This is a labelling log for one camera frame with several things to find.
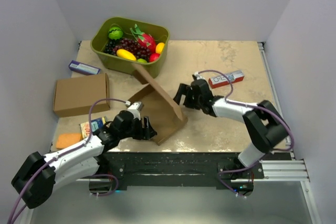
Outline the red toy apple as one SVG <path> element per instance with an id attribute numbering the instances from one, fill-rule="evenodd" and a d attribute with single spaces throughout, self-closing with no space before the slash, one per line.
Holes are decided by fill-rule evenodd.
<path id="1" fill-rule="evenodd" d="M 158 60 L 159 57 L 160 57 L 159 53 L 153 53 L 149 56 L 149 62 L 154 62 L 154 61 Z"/>

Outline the black toy grapes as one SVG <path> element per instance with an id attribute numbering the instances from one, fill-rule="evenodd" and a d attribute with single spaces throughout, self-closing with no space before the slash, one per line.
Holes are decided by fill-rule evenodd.
<path id="1" fill-rule="evenodd" d="M 119 44 L 118 40 L 109 40 L 109 42 L 106 44 L 105 49 L 104 49 L 104 53 L 105 54 L 109 54 L 109 55 L 115 55 L 116 56 L 116 52 L 117 50 L 115 49 L 115 47 Z"/>

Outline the olive green plastic bin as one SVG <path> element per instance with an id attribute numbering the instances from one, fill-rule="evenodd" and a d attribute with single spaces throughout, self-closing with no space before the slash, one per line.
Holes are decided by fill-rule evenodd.
<path id="1" fill-rule="evenodd" d="M 155 78 L 164 64 L 169 39 L 165 27 L 112 17 L 91 40 L 91 49 L 107 69 L 132 74 L 132 65 L 139 63 Z"/>

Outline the green toy lime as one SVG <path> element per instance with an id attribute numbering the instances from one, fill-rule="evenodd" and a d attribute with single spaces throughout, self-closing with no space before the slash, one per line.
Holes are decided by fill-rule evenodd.
<path id="1" fill-rule="evenodd" d="M 142 59 L 142 58 L 139 58 L 139 59 L 137 60 L 137 62 L 140 62 L 140 63 L 147 63 L 147 61 L 146 61 L 145 59 Z"/>

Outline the orange toy fruit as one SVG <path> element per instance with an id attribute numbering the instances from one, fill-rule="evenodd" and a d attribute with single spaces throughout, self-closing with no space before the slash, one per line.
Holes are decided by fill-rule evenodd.
<path id="1" fill-rule="evenodd" d="M 165 46 L 165 43 L 163 43 L 163 42 L 158 43 L 158 44 L 156 45 L 155 52 L 156 52 L 157 54 L 161 54 L 162 51 L 163 51 L 163 49 L 164 49 L 164 46 Z"/>

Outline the pink toy dragon fruit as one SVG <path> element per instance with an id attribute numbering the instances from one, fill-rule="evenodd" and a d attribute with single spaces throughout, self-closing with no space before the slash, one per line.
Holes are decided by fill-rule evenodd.
<path id="1" fill-rule="evenodd" d="M 137 24 L 134 25 L 134 28 L 130 28 L 130 32 L 141 46 L 149 49 L 150 52 L 155 53 L 156 42 L 151 35 L 142 32 Z"/>

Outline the orange sponge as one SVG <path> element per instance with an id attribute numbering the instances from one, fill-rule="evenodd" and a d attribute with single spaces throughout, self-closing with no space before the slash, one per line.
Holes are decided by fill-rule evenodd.
<path id="1" fill-rule="evenodd" d="M 60 134 L 56 141 L 56 149 L 68 148 L 82 140 L 81 133 Z"/>

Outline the purple rectangular box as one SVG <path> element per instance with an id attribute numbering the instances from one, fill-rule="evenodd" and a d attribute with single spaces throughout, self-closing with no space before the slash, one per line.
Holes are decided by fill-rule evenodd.
<path id="1" fill-rule="evenodd" d="M 85 63 L 81 63 L 75 60 L 72 60 L 70 64 L 68 65 L 68 68 L 76 73 L 84 74 L 84 75 L 97 75 L 101 73 L 101 69 L 87 65 Z"/>

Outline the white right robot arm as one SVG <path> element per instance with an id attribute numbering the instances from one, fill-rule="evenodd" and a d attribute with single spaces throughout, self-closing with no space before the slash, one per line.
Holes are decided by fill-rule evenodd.
<path id="1" fill-rule="evenodd" d="M 185 96 L 183 105 L 187 108 L 244 123 L 251 143 L 238 155 L 239 162 L 234 165 L 234 173 L 239 178 L 250 175 L 252 165 L 290 136 L 287 123 L 268 100 L 242 103 L 213 95 L 204 79 L 195 79 L 190 85 L 181 83 L 173 100 L 180 104 L 182 96 Z"/>

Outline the green toy melon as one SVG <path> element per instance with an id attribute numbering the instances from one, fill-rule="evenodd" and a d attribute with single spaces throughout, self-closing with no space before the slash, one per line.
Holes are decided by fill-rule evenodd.
<path id="1" fill-rule="evenodd" d="M 119 40 L 123 36 L 123 30 L 118 26 L 113 26 L 108 31 L 108 38 L 111 40 Z"/>

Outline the dark purple toy grapes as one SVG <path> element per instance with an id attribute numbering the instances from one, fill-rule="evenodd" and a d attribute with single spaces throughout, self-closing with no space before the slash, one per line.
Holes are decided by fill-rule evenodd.
<path id="1" fill-rule="evenodd" d="M 116 50 L 118 49 L 125 49 L 131 53 L 133 53 L 137 60 L 139 58 L 145 59 L 147 62 L 149 62 L 149 56 L 152 54 L 149 49 L 141 46 L 138 42 L 131 39 L 121 39 L 119 41 L 119 44 L 115 47 Z"/>

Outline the closed brown cardboard box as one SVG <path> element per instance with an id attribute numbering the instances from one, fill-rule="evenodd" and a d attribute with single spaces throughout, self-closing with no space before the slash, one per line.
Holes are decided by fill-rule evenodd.
<path id="1" fill-rule="evenodd" d="M 107 74 L 97 74 L 56 81 L 53 111 L 60 118 L 85 115 L 91 106 L 93 113 L 110 109 L 110 83 Z"/>

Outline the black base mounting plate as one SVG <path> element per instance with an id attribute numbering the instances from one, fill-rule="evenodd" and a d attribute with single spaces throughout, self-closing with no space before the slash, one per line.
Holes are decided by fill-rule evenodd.
<path id="1" fill-rule="evenodd" d="M 266 171 L 262 164 L 244 172 L 237 152 L 107 152 L 97 160 L 96 174 L 115 176 L 118 190 L 131 186 L 149 187 L 215 187 L 225 189 L 241 180 L 263 179 Z"/>

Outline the aluminium frame rail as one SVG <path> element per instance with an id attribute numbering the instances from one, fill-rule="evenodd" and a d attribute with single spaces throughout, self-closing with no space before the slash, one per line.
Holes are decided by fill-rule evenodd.
<path id="1" fill-rule="evenodd" d="M 264 179 L 272 182 L 308 182 L 309 175 L 303 160 L 262 161 Z"/>

